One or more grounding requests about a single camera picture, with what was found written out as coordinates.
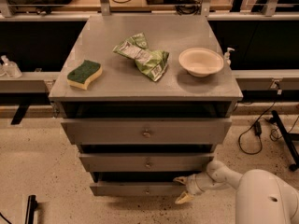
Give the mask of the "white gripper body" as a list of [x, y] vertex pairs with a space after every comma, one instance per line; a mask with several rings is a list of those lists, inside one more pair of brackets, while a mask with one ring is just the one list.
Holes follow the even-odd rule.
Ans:
[[210, 184], [211, 179], [206, 173], [193, 174], [187, 177], [186, 190], [193, 196], [201, 195]]

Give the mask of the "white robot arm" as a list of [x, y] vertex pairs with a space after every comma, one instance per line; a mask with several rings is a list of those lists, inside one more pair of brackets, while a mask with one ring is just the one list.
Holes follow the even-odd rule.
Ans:
[[235, 189], [235, 224], [299, 224], [299, 191], [278, 176], [253, 169], [240, 174], [211, 161], [199, 174], [174, 178], [185, 186], [177, 204], [209, 189]]

